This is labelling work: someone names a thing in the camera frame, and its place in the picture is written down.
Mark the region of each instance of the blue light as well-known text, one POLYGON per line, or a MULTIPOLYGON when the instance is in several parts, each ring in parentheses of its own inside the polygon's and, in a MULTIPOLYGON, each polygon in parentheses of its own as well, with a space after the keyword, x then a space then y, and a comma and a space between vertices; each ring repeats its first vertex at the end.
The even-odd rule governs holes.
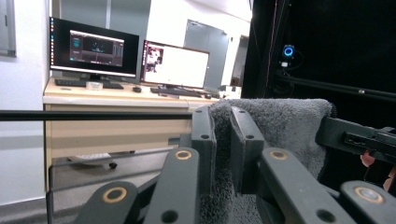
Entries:
POLYGON ((283 53, 285 54, 285 56, 291 57, 291 55, 293 55, 293 48, 287 47, 284 49, 283 53))

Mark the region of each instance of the door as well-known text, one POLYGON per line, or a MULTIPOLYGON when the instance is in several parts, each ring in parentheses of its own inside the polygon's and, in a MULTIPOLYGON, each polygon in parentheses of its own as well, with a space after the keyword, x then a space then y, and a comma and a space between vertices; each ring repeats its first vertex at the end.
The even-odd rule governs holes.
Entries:
POLYGON ((204 88, 217 89, 221 86, 229 39, 220 29, 197 21, 187 21, 184 47, 209 52, 204 88))

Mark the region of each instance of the computer mouse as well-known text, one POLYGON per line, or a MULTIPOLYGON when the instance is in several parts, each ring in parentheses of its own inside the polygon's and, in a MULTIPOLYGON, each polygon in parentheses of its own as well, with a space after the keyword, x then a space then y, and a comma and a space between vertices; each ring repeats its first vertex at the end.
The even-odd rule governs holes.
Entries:
POLYGON ((133 87, 133 88, 132 88, 132 91, 134 91, 134 92, 141 92, 141 91, 142 91, 142 88, 140 88, 140 87, 133 87))

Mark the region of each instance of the keyboard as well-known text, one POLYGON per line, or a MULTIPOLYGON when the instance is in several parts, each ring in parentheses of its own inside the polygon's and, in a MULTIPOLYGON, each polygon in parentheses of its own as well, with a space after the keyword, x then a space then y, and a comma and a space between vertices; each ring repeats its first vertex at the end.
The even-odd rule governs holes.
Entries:
POLYGON ((199 97, 202 98, 201 93, 196 91, 187 91, 179 88, 172 88, 172 89, 158 89, 158 88, 150 88, 151 92, 153 93, 164 93, 164 94, 171 94, 171 95, 182 95, 182 96, 192 96, 192 97, 199 97))
MULTIPOLYGON (((118 83, 111 83, 107 81, 98 81, 103 83, 104 89, 116 89, 123 90, 123 87, 118 83)), ((86 87, 87 81, 84 80, 66 80, 66 79, 55 79, 55 85, 57 86, 66 86, 66 87, 86 87)))

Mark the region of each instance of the black monitor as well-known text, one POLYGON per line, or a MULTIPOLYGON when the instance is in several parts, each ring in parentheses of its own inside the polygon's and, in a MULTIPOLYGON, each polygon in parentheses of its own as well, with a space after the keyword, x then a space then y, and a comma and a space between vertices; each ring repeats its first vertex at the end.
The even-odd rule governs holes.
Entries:
POLYGON ((144 41, 140 79, 144 82, 203 88, 209 52, 144 41))
POLYGON ((139 35, 49 18, 49 68, 91 77, 136 77, 139 35))

